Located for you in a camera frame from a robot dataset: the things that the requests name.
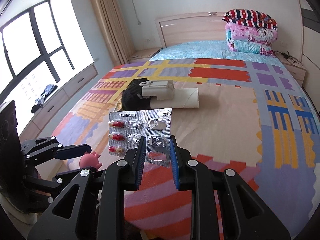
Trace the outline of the black framed window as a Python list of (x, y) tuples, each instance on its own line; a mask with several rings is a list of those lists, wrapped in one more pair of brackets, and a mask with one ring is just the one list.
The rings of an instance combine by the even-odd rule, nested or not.
[[(47, 50), (44, 45), (39, 26), (36, 21), (35, 8), (45, 4), (48, 7), (49, 19), (51, 19), (54, 33), (59, 41), (59, 46)], [(3, 102), (12, 90), (33, 71), (39, 64), (45, 62), (55, 82), (60, 82), (56, 69), (50, 57), (63, 50), (72, 69), (74, 66), (65, 49), (60, 33), (58, 31), (51, 3), (49, 0), (37, 3), (20, 12), (14, 18), (1, 26), (1, 43), (6, 64), (12, 75), (8, 85), (1, 91), (1, 102)]]

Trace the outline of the wooden nightstand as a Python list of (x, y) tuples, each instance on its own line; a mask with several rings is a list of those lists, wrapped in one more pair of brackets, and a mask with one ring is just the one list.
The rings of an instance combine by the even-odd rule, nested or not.
[(284, 53), (277, 53), (276, 57), (285, 66), (285, 68), (291, 73), (300, 86), (303, 85), (306, 69), (303, 67), (302, 63), (295, 57)]
[(129, 63), (149, 61), (149, 59), (158, 54), (161, 51), (161, 49), (161, 47), (157, 47), (139, 50), (129, 57)]

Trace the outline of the silver pill blister pack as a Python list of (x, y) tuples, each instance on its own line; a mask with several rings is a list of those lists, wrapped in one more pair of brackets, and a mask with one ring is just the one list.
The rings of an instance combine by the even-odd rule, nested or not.
[(108, 120), (108, 152), (124, 157), (146, 139), (145, 161), (169, 167), (171, 108), (111, 112)]

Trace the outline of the pink pig toy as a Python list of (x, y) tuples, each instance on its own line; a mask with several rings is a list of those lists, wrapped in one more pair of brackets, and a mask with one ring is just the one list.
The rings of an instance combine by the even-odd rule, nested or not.
[(99, 170), (101, 168), (102, 163), (99, 162), (100, 155), (93, 151), (91, 153), (85, 153), (79, 161), (79, 167), (80, 168), (86, 168), (86, 167), (93, 167), (96, 170)]

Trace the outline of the left wooden nightstand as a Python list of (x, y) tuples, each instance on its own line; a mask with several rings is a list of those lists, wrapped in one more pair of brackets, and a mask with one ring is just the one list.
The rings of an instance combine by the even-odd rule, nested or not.
[(149, 59), (158, 54), (161, 51), (161, 49), (161, 47), (157, 47), (139, 50), (129, 57), (129, 63), (149, 61)]

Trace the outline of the white cardboard tube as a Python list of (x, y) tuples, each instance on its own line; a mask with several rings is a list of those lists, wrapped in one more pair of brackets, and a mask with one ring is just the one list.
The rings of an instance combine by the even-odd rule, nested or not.
[(150, 101), (151, 109), (160, 108), (199, 108), (199, 89), (198, 88), (181, 88), (175, 89), (172, 99), (158, 100), (152, 98)]

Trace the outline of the beige curtain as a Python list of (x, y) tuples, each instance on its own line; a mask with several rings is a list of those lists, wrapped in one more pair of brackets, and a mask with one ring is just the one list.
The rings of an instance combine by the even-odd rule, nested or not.
[(118, 0), (91, 0), (91, 3), (113, 64), (129, 63), (136, 50)]

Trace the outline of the light wood headboard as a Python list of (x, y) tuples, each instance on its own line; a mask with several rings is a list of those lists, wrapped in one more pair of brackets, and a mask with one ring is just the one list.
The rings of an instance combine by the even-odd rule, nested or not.
[(224, 40), (223, 12), (180, 14), (156, 20), (163, 48), (193, 41)]

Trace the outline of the right wooden nightstand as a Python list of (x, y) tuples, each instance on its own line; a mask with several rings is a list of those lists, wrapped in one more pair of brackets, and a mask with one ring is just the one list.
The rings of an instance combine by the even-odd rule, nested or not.
[(303, 67), (302, 63), (295, 57), (284, 53), (277, 53), (276, 57), (285, 66), (285, 68), (291, 73), (300, 86), (303, 85), (306, 69)]

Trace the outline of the dark cloth on sill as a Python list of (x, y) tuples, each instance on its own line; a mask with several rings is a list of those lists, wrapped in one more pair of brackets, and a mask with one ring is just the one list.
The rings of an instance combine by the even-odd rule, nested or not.
[(34, 105), (31, 108), (31, 113), (36, 113), (39, 109), (43, 108), (44, 102), (53, 94), (53, 92), (57, 89), (57, 85), (47, 85), (44, 91), (41, 93), (40, 97), (35, 100)]

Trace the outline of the window seat drawer cabinet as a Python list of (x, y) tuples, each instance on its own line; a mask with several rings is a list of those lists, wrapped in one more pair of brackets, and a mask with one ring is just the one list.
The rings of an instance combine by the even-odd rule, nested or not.
[(45, 101), (43, 108), (39, 109), (19, 132), (20, 142), (36, 139), (45, 126), (52, 120), (57, 112), (87, 83), (98, 75), (94, 62), (78, 72), (64, 85), (55, 90)]

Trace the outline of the striped folded blanket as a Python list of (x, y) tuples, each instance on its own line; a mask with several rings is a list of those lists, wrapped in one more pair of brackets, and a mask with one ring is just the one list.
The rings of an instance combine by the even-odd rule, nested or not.
[(256, 10), (233, 9), (224, 13), (222, 20), (246, 27), (278, 29), (275, 19), (268, 14)]

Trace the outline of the colourful patterned bed mat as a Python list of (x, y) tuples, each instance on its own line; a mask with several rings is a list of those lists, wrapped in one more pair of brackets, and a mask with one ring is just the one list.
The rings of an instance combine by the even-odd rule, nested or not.
[(136, 78), (197, 88), (199, 107), (174, 109), (178, 146), (208, 168), (234, 169), (297, 236), (319, 205), (319, 118), (280, 63), (180, 59), (114, 67), (91, 87), (54, 131), (64, 145), (89, 144), (103, 168), (108, 115)]

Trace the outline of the white grey sliding wardrobe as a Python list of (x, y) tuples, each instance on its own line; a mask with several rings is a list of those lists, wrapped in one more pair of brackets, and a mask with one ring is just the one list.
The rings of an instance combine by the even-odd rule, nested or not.
[(319, 112), (319, 20), (307, 0), (299, 0), (303, 21), (303, 87)]

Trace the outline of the pink cartoon folded quilt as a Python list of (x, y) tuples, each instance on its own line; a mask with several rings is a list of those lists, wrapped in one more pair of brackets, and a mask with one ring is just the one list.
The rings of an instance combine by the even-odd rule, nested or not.
[(225, 30), (231, 51), (274, 57), (272, 44), (278, 39), (276, 30), (246, 27), (232, 22), (225, 24)]

